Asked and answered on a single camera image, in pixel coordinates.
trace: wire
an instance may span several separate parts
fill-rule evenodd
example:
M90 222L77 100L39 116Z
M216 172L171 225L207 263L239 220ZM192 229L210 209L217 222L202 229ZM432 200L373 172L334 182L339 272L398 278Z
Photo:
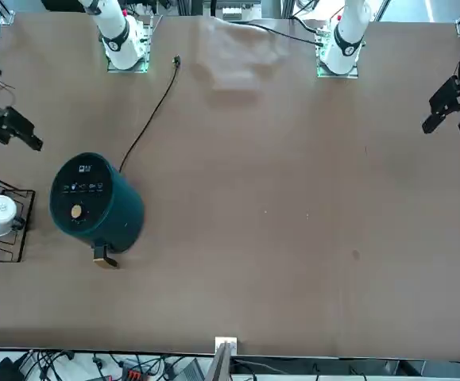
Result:
M26 375L25 375L25 378L24 378L24 381L26 381L30 375L30 373L32 373L32 370L36 367L36 365L39 364L39 354L37 354L37 360L35 363L32 364L32 366L29 368L29 371L26 372Z
M58 374L58 372L55 369L55 364L53 363L56 359L58 359L60 356L57 356L53 359L53 354L52 353L46 353L46 368L44 370L44 373L46 376L48 376L48 371L49 368L53 370L53 374L55 375L55 378L57 381L62 381L62 377Z
M157 20L156 24L153 26L152 35L156 32L157 27L159 26L160 21L163 19L163 15L159 15L159 20Z
M305 10L306 8L308 8L309 5L311 5L313 2L316 2L316 1L319 1L319 0L311 0L310 2L308 2L305 6L303 6L303 7L300 8L299 10L297 10L297 11L295 12L295 14L292 16L292 18L295 17L295 16L296 16L297 14L299 14L300 12L302 12L303 10Z
M164 370L162 375L156 381L161 381L162 379L166 379L165 376L166 374L173 369L175 365L177 365L181 360L185 359L186 356L181 356L179 359L173 361L171 364L168 364L168 367L166 367L166 362L164 362Z
M241 364L240 362L236 360L232 360L232 361L233 361L233 363L231 364L232 367L235 365L240 365L241 367L247 369L251 373L251 375L253 375L253 378L252 378L253 381L258 381L258 378L256 377L256 373L254 373L254 370L249 365Z
M285 33L282 33L282 32L278 32L277 30L275 29L271 29L267 26L263 26L263 25L259 25L259 24L252 24L250 22L245 22L243 23L243 25L249 25L249 26L255 26L257 28L260 28L260 29L263 29L263 30L267 30L269 32L272 32L272 33L275 33L275 34L279 34L280 36L284 36L284 37L287 37L287 38L291 38L292 40L297 40L297 41L301 41L301 42L305 42L307 44L312 44L312 45L315 45L315 46L319 46L319 47L323 47L323 44L321 42L316 42L316 41L311 41L311 40L305 40L303 38L299 38L299 37L295 37L295 36L291 36L289 34L285 34Z
M141 366L140 357L137 354L135 356L136 356L137 364L140 366L140 373L141 375L143 375L143 367Z
M302 25L302 28L306 29L309 33L313 33L315 35L319 35L319 31L317 29L313 29L313 28L310 28L306 25L305 22L303 22L302 20L300 20L297 16L292 16L292 20L294 21L298 21L301 25Z
M129 157L130 153L133 151L134 147L136 147L137 142L138 142L138 141L140 140L140 138L143 136L143 133L145 132L145 130L147 129L147 127L149 127L150 122L152 121L154 115L155 115L156 112L159 110L159 107L160 107L160 105L162 104L162 102L164 101L164 99L166 98L166 95L168 95L169 89L172 88L172 85L173 85L173 83L175 82L176 73L178 73L179 68L180 68L180 56L175 56L175 58L173 59L173 63L175 64L175 71L173 72L172 80L170 81L170 83L169 83L169 85L168 85L168 88L167 88L166 91L164 92L163 98L160 99L159 103L157 103L156 108L155 108L154 111L152 112L152 115L150 115L149 121L147 121L145 127L143 127L143 130L140 132L140 134L137 136L137 138L134 139L134 142L131 144L130 148L127 150L127 153L126 153L126 155L124 156L124 160L122 160L122 163L120 164L120 168L118 169L119 172L122 172L122 169L123 169L124 166L126 165L127 158Z
M101 375L101 380L104 381L104 379L105 379L104 374L103 374L102 371L99 369L99 367L97 367L97 370L99 371L99 374Z
M111 353L109 353L111 359L118 365L119 368L122 368L122 362L121 361L117 361L117 359L115 359L115 356L113 356Z
M287 375L288 374L286 371L281 371L280 369L277 369L275 367L271 367L270 365L267 365L267 364L255 363L254 361L238 360L237 364L247 364L247 365L254 365L254 366L257 366L257 367L267 368L267 369L269 369L271 371L274 371L275 373L279 373L280 375Z
M344 6L342 6L341 8L339 8L339 9L337 10L337 12L335 12L335 13L331 16L331 18L329 18L329 21L332 20L336 14L338 14L339 12L341 12L343 8L344 8Z

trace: dark green air fryer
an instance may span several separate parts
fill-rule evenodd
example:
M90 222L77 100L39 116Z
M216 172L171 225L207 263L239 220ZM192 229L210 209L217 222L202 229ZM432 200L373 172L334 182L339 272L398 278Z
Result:
M117 267L108 252L124 252L138 238L145 217L140 195L102 156L82 153L56 174L49 195L53 221L94 249L94 262Z

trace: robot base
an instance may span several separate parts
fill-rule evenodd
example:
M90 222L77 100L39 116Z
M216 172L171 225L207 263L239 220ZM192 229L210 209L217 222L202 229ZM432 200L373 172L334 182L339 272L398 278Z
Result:
M143 21L143 44L145 45L145 54L142 58L140 58L131 68L129 69L118 69L112 63L111 60L108 59L108 66L107 70L109 73L146 73L149 70L150 65L150 46L152 44L152 34L155 29L153 17L150 18L149 23L147 24Z
M317 37L317 41L323 43L323 47L316 47L316 76L318 78L350 78L350 79L357 79L358 78L358 55L360 54L360 49L357 52L357 60L355 61L355 65L353 69L349 73L344 75L335 74L328 69L328 67L322 62L322 57L325 55L325 51L327 50L328 44L331 42L331 31L324 29L321 31L320 37Z

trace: cable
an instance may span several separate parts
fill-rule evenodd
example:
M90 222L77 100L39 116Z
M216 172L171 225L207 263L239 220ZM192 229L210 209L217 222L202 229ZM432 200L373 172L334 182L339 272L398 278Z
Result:
M267 365L267 364L255 363L254 361L238 360L237 364L248 364L248 365L254 365L254 366L257 366L257 367L267 368L267 369L269 369L271 371L274 371L275 373L279 373L280 375L287 375L288 374L286 371L281 371L280 369L271 367L270 365Z
M294 21L298 21L301 25L302 25L302 28L306 29L309 33L313 33L315 35L319 35L319 32L317 29L313 29L313 28L310 28L306 25L305 22L303 22L302 20L300 20L297 16L292 16L292 20Z
M162 379L166 379L165 376L166 374L173 369L173 367L178 364L181 360L185 359L186 356L181 356L178 360L173 361L171 364L166 367L166 362L164 362L164 370L162 375L156 381L161 381Z
M30 375L30 373L32 373L32 370L36 367L36 365L39 364L39 354L37 354L37 360L35 363L32 364L32 366L29 368L29 371L26 372L26 375L25 375L25 378L23 379L24 381L26 381Z
M62 381L62 377L58 374L58 372L55 369L55 364L53 363L56 359L58 359L60 356L54 357L53 359L53 354L52 353L47 353L46 352L46 368L44 370L44 373L46 377L48 376L48 371L49 368L53 370L53 374L55 375L56 381Z
M271 28L269 28L268 26L263 26L263 25L259 25L259 24L252 24L252 23L250 23L250 22L245 22L245 23L243 23L243 25L256 26L257 28L260 28L260 29L263 29L263 30L267 30L267 31L272 32L272 33L275 33L275 34L279 34L280 36L284 36L284 37L287 37L287 38L291 38L292 40L297 40L297 41L305 42L305 43L307 43L307 44L311 44L311 45L323 47L323 44L322 44L321 42L316 42L316 41L311 41L311 40L305 40L305 39L303 39L303 38L299 38L299 37L295 37L295 36L292 36L292 35L289 35L289 34L285 34L285 33L282 33L282 32L278 32L277 30L271 29Z
M115 356L113 356L111 353L109 353L111 359L118 365L119 368L123 368L124 367L124 363L122 361L117 361L117 359L115 359Z
M140 140L141 136L143 136L143 133L145 132L145 130L147 129L147 127L149 127L150 122L152 121L154 115L155 115L156 112L159 110L159 107L160 107L160 105L162 104L162 102L164 101L164 99L166 98L166 95L168 95L169 89L172 88L172 85L173 85L173 83L175 82L176 73L178 72L178 70L179 70L179 68L180 68L180 56L175 56L175 58L173 58L173 63L175 64L175 71L174 71L174 73L173 73L172 80L171 80L171 82L169 83L168 88L167 88L166 91L164 92L163 98L160 99L159 103L157 103L156 108L155 108L154 111L152 112L152 115L150 115L149 121L147 121L145 127L143 127L143 130L140 132L140 134L137 136L137 138L136 138L136 139L134 140L134 142L131 144L129 150L127 151L126 155L124 156L124 160L122 160L122 163L120 164L120 168L118 169L119 172L122 172L122 169L123 169L124 166L126 165L127 158L129 157L130 153L133 151L134 147L136 146L137 142Z
M344 6L342 6L341 8L339 8L339 9L337 10L337 12L334 13L334 14L331 16L331 18L329 18L328 20L329 20L329 21L332 20L336 14L338 14L339 12L342 11L343 8L344 8Z
M317 0L311 0L310 2L308 2L305 6L303 6L302 8L300 8L299 10L297 10L295 12L295 14L292 16L292 17L295 17L297 14L299 14L300 12L302 12L303 10L305 10L306 8L309 7L310 4L312 4L313 2L315 2Z
M94 355L92 356L92 363L95 364L95 367L97 368L98 372L99 372L99 375L101 376L101 381L104 381L105 377L104 377L104 374L102 373L101 369L103 367L102 365L102 360L99 359L95 353Z
M251 373L251 375L253 375L253 381L258 381L258 378L256 377L256 373L254 373L254 370L249 365L241 364L240 362L236 360L231 360L231 361L233 361L233 363L231 364L232 367L235 365L240 365L241 367L247 369Z
M141 360L140 360L140 357L136 354L136 360L137 360L137 364L140 366L140 373L143 375L143 367L141 366Z

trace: black power cord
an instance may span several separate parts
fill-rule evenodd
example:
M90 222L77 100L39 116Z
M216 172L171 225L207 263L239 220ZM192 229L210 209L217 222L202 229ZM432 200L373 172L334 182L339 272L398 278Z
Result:
M282 33L282 32L279 32L278 30L269 28L268 26L263 26L263 25L260 25L260 24L254 24L254 23L252 23L252 22L247 22L247 21L245 21L245 22L239 22L238 24L249 25L249 26L255 26L255 27L257 27L257 28L266 30L266 31L268 31L268 32L275 33L275 34L278 34L278 35L283 36L283 37L291 38L292 40L297 40L297 41L300 41L300 42L305 42L306 44L311 44L311 45L319 46L320 48L323 47L323 44L322 44L321 42L311 41L311 40L305 40L305 39L303 39L303 38L295 37L295 36L292 36L291 34Z
M253 381L258 381L258 378L256 377L256 373L254 372L254 370L247 364L242 364L234 359L231 360L232 364L231 366L234 367L234 366L239 366L239 367L243 367L244 369L247 369L251 375L253 375Z
M124 166L126 165L126 161L130 155L130 153L133 151L134 147L136 146L137 142L141 139L141 137L143 136L143 133L145 132L145 130L147 129L147 127L149 127L150 125L150 122L152 121L154 115L156 114L157 110L159 109L160 105L162 104L162 102L164 101L164 99L166 98L166 95L168 95L168 92L169 92L169 89L172 88L172 85L173 83L175 82L175 78L176 78L176 73L178 72L179 68L180 68L180 56L175 56L175 58L173 58L173 64L175 65L175 71L173 73L173 77L172 77L172 80L171 82L169 83L168 85L168 88L166 89L166 91L164 92L164 95L163 95L163 98L160 99L159 103L157 103L157 106L156 108L154 109L154 111L152 112L152 115L150 115L150 118L149 118L149 121L147 121L145 127L143 127L143 130L140 132L140 134L137 136L137 138L134 140L134 142L131 144L129 150L127 151L126 155L124 156L124 160L122 160L122 163L120 164L120 168L118 169L119 172L122 172L122 169L124 169Z
M99 372L99 374L101 375L101 380L104 381L104 374L102 373L102 367L104 366L103 363L102 363L102 360L99 359L95 353L94 353L94 356L92 357L92 363L95 364L95 366L97 367L97 370Z
M177 365L181 360L185 359L186 356L181 356L179 359L173 361L171 364L166 364L166 362L164 362L164 370L162 372L162 374L160 375L160 377L158 379L156 379L155 381L161 381L162 379L165 379L166 381L169 381L170 378L166 378L166 375L171 371L173 370L173 367L175 367L175 365Z
M316 5L318 5L319 3L319 0L311 0L310 2L308 2L307 4L305 4L302 8L300 8L299 10L297 10L295 12L295 14L293 16L291 16L290 18L294 18L297 14L299 14L300 12L302 12L303 10L307 9L313 2L316 2Z
M319 32L317 29L314 29L314 28L310 28L306 25L305 22L303 22L302 20L300 20L297 16L292 16L291 19L293 21L297 21L300 25L302 25L302 28L306 29L309 33L313 33L315 35L319 35Z

